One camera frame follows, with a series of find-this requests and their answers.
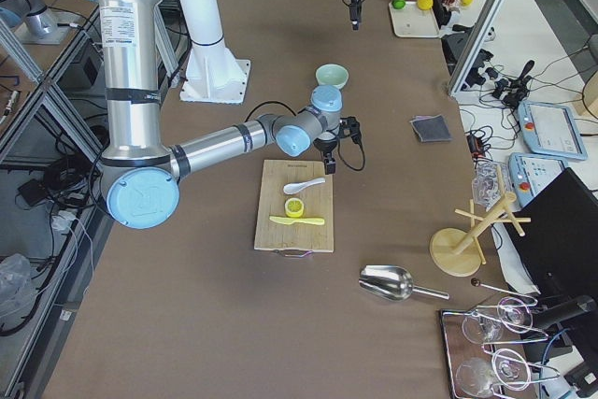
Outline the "black monitor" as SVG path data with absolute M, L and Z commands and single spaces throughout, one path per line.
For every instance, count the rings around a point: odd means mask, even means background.
M 597 198 L 567 168 L 521 211 L 525 236 L 510 238 L 544 295 L 597 296 Z

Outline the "green lime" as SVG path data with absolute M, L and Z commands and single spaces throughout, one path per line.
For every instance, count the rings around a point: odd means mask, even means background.
M 392 7 L 394 9 L 403 9 L 406 5 L 405 0 L 392 0 Z

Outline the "cream rabbit tray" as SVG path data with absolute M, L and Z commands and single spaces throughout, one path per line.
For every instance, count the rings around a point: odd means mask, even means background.
M 403 38 L 438 38 L 439 26 L 431 9 L 421 10 L 415 1 L 406 1 L 402 8 L 388 4 L 392 29 L 396 36 Z

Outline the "blue teach pendant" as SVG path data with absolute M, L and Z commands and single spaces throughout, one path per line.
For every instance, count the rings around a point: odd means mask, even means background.
M 569 107 L 524 100 L 518 106 L 518 117 L 523 140 L 531 152 L 588 159 Z
M 508 170 L 521 207 L 529 204 L 568 167 L 562 157 L 514 152 L 508 158 Z

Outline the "yellow plastic knife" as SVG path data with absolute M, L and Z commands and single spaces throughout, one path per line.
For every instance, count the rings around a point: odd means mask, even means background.
M 316 225 L 316 226 L 323 226 L 325 224 L 325 219 L 320 217 L 314 218 L 291 218 L 291 217 L 281 217 L 281 216 L 270 216 L 269 220 L 283 225 L 292 225 L 292 224 L 308 224 L 308 225 Z

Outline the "lemon half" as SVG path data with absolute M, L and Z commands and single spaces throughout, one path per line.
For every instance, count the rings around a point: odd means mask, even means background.
M 287 217 L 302 218 L 305 213 L 305 204 L 300 198 L 291 197 L 285 201 L 284 209 Z

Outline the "aluminium frame post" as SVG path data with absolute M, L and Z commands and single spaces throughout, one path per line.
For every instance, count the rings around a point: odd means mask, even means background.
M 490 31 L 492 23 L 505 0 L 486 0 L 483 5 L 473 30 L 467 39 L 462 55 L 448 82 L 449 96 L 454 96 L 461 90 L 465 79 L 473 67 L 476 57 L 481 50 L 485 36 Z

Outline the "grey folded cloth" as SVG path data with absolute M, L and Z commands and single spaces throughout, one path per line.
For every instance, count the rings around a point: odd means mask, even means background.
M 449 142 L 452 136 L 442 115 L 416 116 L 410 124 L 422 143 Z

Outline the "mint green bowl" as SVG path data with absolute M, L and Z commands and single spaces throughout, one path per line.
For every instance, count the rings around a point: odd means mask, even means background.
M 341 90 L 349 81 L 349 71 L 340 64 L 323 64 L 315 71 L 319 85 L 335 86 Z

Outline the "whole yellow lemon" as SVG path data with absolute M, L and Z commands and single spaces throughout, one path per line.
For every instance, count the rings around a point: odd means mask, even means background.
M 434 0 L 417 0 L 416 5 L 421 11 L 431 10 L 434 6 Z

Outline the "bamboo cutting board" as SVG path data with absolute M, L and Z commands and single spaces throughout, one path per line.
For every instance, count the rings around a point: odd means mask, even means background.
M 324 220 L 324 224 L 281 224 L 270 220 L 272 216 L 287 216 L 285 203 L 291 196 L 283 191 L 285 185 L 316 178 L 324 178 L 325 181 L 293 196 L 303 202 L 304 219 L 319 218 Z M 334 247 L 333 177 L 324 173 L 323 163 L 264 161 L 254 248 L 332 252 Z

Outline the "steel scoop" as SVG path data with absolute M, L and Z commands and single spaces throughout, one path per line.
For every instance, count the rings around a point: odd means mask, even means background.
M 359 284 L 366 290 L 392 301 L 403 301 L 413 293 L 448 300 L 450 295 L 418 286 L 408 270 L 398 265 L 369 264 L 360 273 Z

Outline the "blue teach pendant far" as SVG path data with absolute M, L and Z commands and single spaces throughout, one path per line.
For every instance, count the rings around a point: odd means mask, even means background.
M 518 106 L 518 117 L 523 140 L 531 152 L 588 159 L 569 107 L 524 100 Z

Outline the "wine glass rack tray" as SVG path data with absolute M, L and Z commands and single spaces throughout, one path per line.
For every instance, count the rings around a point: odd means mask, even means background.
M 561 373 L 526 360 L 523 346 L 548 341 L 534 327 L 530 305 L 507 296 L 495 305 L 465 311 L 443 309 L 440 328 L 454 398 L 518 398 Z

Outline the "white ceramic spoon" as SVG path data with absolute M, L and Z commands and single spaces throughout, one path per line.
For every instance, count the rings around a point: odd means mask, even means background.
M 283 186 L 283 192 L 287 195 L 294 195 L 308 187 L 320 185 L 325 182 L 326 182 L 325 177 L 319 177 L 319 178 L 313 178 L 313 179 L 310 179 L 307 181 L 288 183 Z

